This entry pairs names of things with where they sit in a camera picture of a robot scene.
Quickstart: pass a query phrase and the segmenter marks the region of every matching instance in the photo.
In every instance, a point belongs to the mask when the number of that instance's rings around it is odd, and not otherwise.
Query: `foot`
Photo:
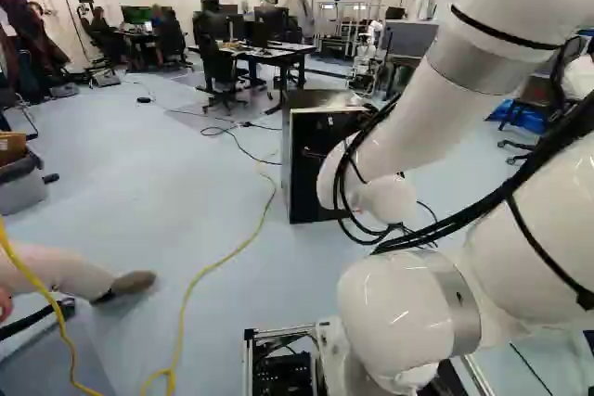
[[[10,293],[0,287],[0,324],[4,322],[12,313],[12,298]]]
[[[112,301],[121,296],[140,294],[146,291],[155,283],[157,276],[151,271],[133,271],[116,278],[111,284],[110,290],[99,297],[93,304]]]

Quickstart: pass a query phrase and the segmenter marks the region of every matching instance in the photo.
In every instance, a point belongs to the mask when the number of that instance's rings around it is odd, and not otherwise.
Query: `black computer tower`
[[[367,109],[349,91],[303,90],[289,93],[283,110],[282,188],[291,224],[345,218],[344,211],[320,206],[317,174],[329,152],[359,130]]]

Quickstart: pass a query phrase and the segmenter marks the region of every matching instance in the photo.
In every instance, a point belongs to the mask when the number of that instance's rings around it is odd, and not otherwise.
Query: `pants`
[[[12,247],[51,291],[92,301],[106,294],[115,280],[110,273],[71,252],[19,243],[12,243]],[[35,291],[3,250],[0,251],[0,287],[13,297]]]
[[[10,124],[6,120],[4,113],[0,110],[0,132],[11,132],[12,129],[10,128]]]

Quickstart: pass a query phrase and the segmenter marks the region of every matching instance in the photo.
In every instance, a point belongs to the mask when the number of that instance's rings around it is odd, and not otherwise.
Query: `computer monitor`
[[[245,21],[245,40],[248,45],[258,46],[260,48],[268,47],[270,40],[270,30],[263,22]]]
[[[229,24],[229,35],[233,30],[233,39],[245,39],[245,19],[242,14],[227,14],[227,23]]]
[[[152,18],[150,6],[122,5],[123,21],[132,25],[144,25]]]
[[[391,55],[424,57],[438,27],[436,21],[386,20],[381,49]]]
[[[233,4],[221,4],[219,5],[219,12],[226,14],[238,14],[238,6]]]
[[[229,40],[229,22],[227,14],[206,13],[205,31],[213,38],[221,41]]]
[[[273,37],[282,38],[289,28],[289,10],[284,7],[257,6],[253,9],[256,22],[263,22]]]

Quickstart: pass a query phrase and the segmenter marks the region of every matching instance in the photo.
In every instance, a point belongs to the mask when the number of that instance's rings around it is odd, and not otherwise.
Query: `black strap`
[[[581,306],[584,311],[589,311],[594,309],[594,293],[585,287],[582,287],[579,283],[577,283],[570,275],[568,275],[558,263],[556,263],[543,249],[543,247],[536,241],[528,226],[526,226],[525,221],[523,220],[522,215],[520,214],[520,210],[518,209],[518,204],[513,196],[509,196],[507,198],[508,206],[510,206],[511,214],[513,218],[516,220],[518,227],[522,231],[523,236],[526,237],[528,243],[532,249],[535,250],[535,253],[540,257],[540,259],[555,273],[562,281],[570,287],[575,294],[577,294],[577,304]]]
[[[459,9],[457,9],[456,6],[454,6],[454,5],[452,5],[451,10],[452,10],[452,13],[454,14],[454,16],[456,16],[458,19],[460,19],[467,25],[470,25],[471,27],[476,28],[477,30],[479,30],[481,32],[484,32],[485,34],[488,34],[489,36],[493,36],[497,39],[501,39],[502,41],[510,42],[512,44],[516,44],[519,46],[527,46],[528,48],[534,48],[535,50],[556,50],[557,48],[559,48],[561,46],[561,45],[553,45],[553,44],[542,44],[540,42],[535,42],[535,41],[530,41],[528,39],[524,39],[523,37],[514,36],[513,34],[507,34],[506,32],[501,32],[500,30],[491,28],[488,25],[485,25],[482,22],[479,22],[478,20],[475,20],[475,19],[467,16],[466,14],[461,12]]]

